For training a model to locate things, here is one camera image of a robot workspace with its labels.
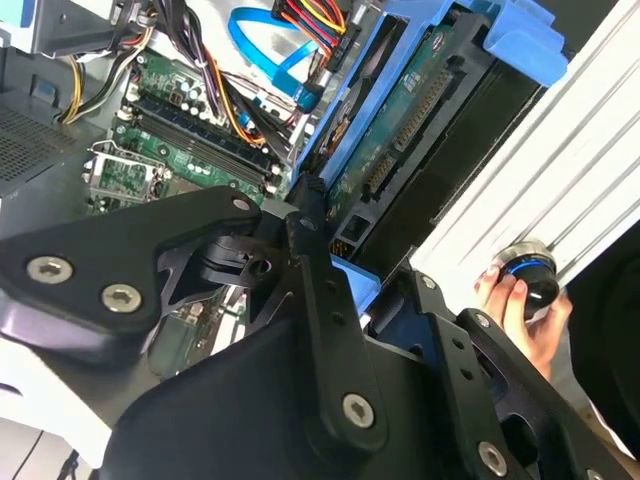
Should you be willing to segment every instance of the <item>black knob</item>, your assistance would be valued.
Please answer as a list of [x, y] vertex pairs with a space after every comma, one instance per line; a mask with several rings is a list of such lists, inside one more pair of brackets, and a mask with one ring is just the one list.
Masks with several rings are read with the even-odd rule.
[[525, 319], [533, 318], [538, 310], [548, 307], [558, 297], [560, 287], [556, 280], [556, 264], [541, 243], [512, 245], [498, 255], [497, 262], [501, 266], [501, 279], [511, 274], [527, 284]]

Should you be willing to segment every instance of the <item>expansion slot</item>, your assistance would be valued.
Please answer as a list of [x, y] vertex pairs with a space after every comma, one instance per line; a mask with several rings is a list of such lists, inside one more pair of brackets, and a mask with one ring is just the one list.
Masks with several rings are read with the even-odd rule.
[[429, 90], [425, 93], [420, 104], [416, 107], [413, 115], [403, 125], [400, 133], [398, 133], [398, 136], [393, 143], [396, 150], [404, 152], [411, 142], [411, 139], [413, 139], [414, 135], [418, 133], [420, 126], [427, 119], [433, 108], [438, 103], [438, 100], [440, 100], [442, 94], [446, 91], [452, 79], [453, 75], [447, 68], [440, 72], [438, 77], [429, 86]]
[[207, 142], [186, 134], [184, 130], [165, 121], [154, 118], [152, 115], [142, 114], [137, 119], [138, 127], [174, 147], [188, 152], [201, 162], [218, 167], [226, 172], [256, 186], [263, 184], [265, 172], [254, 169], [244, 163], [237, 162], [235, 158], [229, 158], [225, 151], [210, 146]]
[[164, 103], [150, 95], [143, 96], [134, 105], [134, 108], [143, 113], [146, 121], [149, 118], [169, 126], [172, 130], [180, 132], [181, 137], [188, 142], [209, 147], [232, 159], [235, 163], [246, 166], [263, 174], [269, 174], [274, 159], [261, 150], [249, 146], [239, 138], [215, 127], [208, 122], [185, 114], [173, 105]]

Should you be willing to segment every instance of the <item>hex bolt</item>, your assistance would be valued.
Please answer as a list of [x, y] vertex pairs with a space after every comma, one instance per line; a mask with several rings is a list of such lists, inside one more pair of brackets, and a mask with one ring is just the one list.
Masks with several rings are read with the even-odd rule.
[[71, 278], [73, 267], [60, 257], [38, 257], [27, 264], [27, 275], [36, 282], [57, 285]]
[[240, 210], [244, 210], [245, 212], [249, 211], [251, 207], [247, 202], [242, 200], [241, 198], [236, 198], [233, 200], [233, 205]]
[[478, 319], [478, 323], [480, 324], [480, 326], [484, 328], [489, 328], [491, 326], [491, 321], [482, 313], [476, 313], [476, 318]]
[[424, 286], [430, 290], [435, 290], [436, 288], [436, 282], [434, 282], [430, 277], [427, 277], [426, 275], [422, 276], [422, 283], [424, 283]]
[[375, 420], [371, 404], [357, 393], [349, 393], [342, 399], [345, 417], [358, 428], [370, 428]]
[[131, 285], [116, 283], [102, 291], [102, 303], [114, 313], [133, 313], [142, 305], [142, 295]]
[[493, 443], [480, 442], [478, 454], [482, 463], [498, 477], [504, 477], [507, 474], [507, 461]]

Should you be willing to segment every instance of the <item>black wire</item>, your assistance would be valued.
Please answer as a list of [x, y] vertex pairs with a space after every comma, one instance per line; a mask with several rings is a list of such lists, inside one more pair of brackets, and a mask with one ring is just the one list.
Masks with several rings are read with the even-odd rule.
[[31, 446], [31, 450], [29, 450], [29, 453], [27, 453], [27, 456], [24, 457], [24, 460], [22, 460], [22, 463], [18, 467], [18, 470], [16, 470], [16, 473], [14, 473], [13, 477], [11, 477], [11, 480], [16, 480], [18, 478], [18, 475], [20, 475], [20, 472], [29, 461], [29, 458], [31, 458], [31, 455], [33, 454], [33, 451], [38, 446], [38, 443], [40, 443], [40, 439], [42, 438], [43, 434], [44, 434], [44, 430], [40, 430], [40, 433], [38, 434], [38, 438], [36, 438], [36, 441], [33, 442], [33, 445]]

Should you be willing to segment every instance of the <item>capacitor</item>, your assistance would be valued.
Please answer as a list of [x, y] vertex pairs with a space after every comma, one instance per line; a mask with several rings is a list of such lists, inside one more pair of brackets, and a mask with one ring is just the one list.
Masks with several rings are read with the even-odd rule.
[[200, 90], [199, 88], [193, 88], [189, 91], [189, 98], [191, 100], [199, 99], [200, 95], [202, 95], [202, 90]]

